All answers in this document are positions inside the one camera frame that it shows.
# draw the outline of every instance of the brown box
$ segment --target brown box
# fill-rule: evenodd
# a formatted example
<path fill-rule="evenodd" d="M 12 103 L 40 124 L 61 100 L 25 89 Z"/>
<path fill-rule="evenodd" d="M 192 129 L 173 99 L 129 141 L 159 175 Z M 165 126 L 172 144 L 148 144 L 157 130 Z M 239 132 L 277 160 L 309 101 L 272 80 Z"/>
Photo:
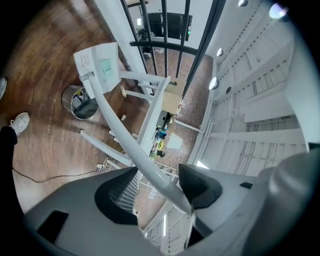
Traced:
<path fill-rule="evenodd" d="M 175 114 L 182 99 L 186 81 L 173 77 L 171 82 L 177 82 L 177 85 L 168 84 L 163 96 L 162 110 Z"/>

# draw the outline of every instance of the wooden floor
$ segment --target wooden floor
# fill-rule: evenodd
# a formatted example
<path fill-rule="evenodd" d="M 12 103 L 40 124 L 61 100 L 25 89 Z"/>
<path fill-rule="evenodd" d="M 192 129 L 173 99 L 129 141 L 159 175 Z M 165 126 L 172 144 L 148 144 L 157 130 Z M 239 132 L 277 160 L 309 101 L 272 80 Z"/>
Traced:
<path fill-rule="evenodd" d="M 84 140 L 80 129 L 122 150 L 109 136 L 100 111 L 80 121 L 61 106 L 62 91 L 68 85 L 81 84 L 73 53 L 113 41 L 99 12 L 83 0 L 53 1 L 28 25 L 3 74 L 8 77 L 8 85 L 0 101 L 0 115 L 8 120 L 21 112 L 28 112 L 31 118 L 15 146 L 16 170 L 36 180 L 96 170 L 96 164 L 106 155 Z M 120 64 L 120 68 L 124 70 L 125 66 Z M 121 83 L 130 87 L 125 81 Z M 148 109 L 146 104 L 135 97 L 124 99 L 120 85 L 106 98 L 118 117 L 127 116 L 126 128 L 137 134 Z M 16 173 L 14 178 L 24 211 L 76 179 L 60 177 L 38 184 Z"/>

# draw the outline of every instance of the white sneaker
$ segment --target white sneaker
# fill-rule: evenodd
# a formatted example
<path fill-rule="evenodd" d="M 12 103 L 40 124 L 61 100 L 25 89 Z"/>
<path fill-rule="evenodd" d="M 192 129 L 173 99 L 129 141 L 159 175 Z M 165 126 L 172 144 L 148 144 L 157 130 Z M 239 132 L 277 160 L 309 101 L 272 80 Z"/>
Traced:
<path fill-rule="evenodd" d="M 19 114 L 15 120 L 11 120 L 10 127 L 14 129 L 16 135 L 20 135 L 28 126 L 30 122 L 30 116 L 27 112 Z"/>
<path fill-rule="evenodd" d="M 3 76 L 0 78 L 0 99 L 5 94 L 6 88 L 7 88 L 7 78 Z"/>

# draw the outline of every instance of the trash can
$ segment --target trash can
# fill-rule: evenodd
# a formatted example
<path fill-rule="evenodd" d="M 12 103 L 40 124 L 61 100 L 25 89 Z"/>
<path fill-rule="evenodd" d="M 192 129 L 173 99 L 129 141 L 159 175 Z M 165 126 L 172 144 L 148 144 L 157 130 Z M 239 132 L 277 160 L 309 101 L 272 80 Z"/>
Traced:
<path fill-rule="evenodd" d="M 61 94 L 62 107 L 80 120 L 92 117 L 98 110 L 95 98 L 90 99 L 81 85 L 69 85 Z"/>

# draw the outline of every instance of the spotlight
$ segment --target spotlight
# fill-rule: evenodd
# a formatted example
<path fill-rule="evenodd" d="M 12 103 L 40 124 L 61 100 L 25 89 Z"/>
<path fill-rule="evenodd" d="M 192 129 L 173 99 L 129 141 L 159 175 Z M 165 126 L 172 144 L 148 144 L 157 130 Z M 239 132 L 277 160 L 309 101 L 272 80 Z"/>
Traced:
<path fill-rule="evenodd" d="M 216 56 L 221 57 L 222 55 L 224 55 L 224 50 L 222 48 L 219 48 L 219 50 L 216 52 Z"/>
<path fill-rule="evenodd" d="M 288 8 L 283 7 L 278 3 L 275 3 L 270 8 L 269 15 L 273 19 L 280 19 L 287 14 L 288 10 Z"/>
<path fill-rule="evenodd" d="M 239 0 L 238 6 L 239 7 L 245 7 L 248 5 L 248 0 Z"/>
<path fill-rule="evenodd" d="M 219 80 L 214 77 L 209 85 L 209 90 L 215 90 L 219 87 Z"/>

